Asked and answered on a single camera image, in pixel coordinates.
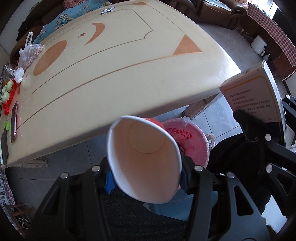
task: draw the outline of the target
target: star pattern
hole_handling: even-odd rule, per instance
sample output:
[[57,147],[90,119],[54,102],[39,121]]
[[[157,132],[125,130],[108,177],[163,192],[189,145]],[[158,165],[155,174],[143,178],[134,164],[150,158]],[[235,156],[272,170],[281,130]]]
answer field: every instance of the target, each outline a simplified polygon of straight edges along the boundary
[[80,34],[80,35],[79,35],[79,38],[80,38],[80,37],[84,37],[85,34],[87,34],[87,33],[83,32],[83,34]]

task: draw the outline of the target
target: pink phone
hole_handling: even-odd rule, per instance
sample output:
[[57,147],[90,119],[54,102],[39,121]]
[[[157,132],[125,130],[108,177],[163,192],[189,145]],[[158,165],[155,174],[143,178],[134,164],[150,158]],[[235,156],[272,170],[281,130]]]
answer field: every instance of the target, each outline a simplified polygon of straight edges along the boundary
[[11,143],[14,142],[15,138],[17,137],[17,108],[18,108],[18,101],[15,102],[15,105],[11,112],[11,132],[10,132],[10,141]]

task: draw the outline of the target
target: cardboard box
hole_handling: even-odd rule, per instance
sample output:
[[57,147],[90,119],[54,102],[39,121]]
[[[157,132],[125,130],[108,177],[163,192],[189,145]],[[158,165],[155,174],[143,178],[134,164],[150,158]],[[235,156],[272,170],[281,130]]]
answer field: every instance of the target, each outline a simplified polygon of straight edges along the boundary
[[233,111],[243,110],[279,128],[281,142],[287,128],[281,96],[265,61],[222,83],[220,91]]

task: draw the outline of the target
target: checkered tablecloth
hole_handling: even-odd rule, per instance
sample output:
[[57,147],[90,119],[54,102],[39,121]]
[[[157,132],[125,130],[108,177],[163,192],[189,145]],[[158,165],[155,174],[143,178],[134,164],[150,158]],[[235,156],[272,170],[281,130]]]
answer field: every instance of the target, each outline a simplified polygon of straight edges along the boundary
[[270,19],[265,13],[253,4],[248,4],[247,15],[254,19],[262,28],[264,28],[269,35],[280,46],[284,54],[287,56],[292,66],[296,65],[296,47],[291,40],[281,30],[275,21]]

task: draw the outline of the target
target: shoe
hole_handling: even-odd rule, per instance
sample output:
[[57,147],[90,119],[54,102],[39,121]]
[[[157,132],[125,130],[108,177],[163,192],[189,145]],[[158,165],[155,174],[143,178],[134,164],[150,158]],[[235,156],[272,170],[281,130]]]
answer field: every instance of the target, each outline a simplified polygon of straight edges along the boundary
[[207,134],[205,137],[207,138],[207,141],[209,143],[209,149],[211,151],[216,146],[216,137],[212,134]]

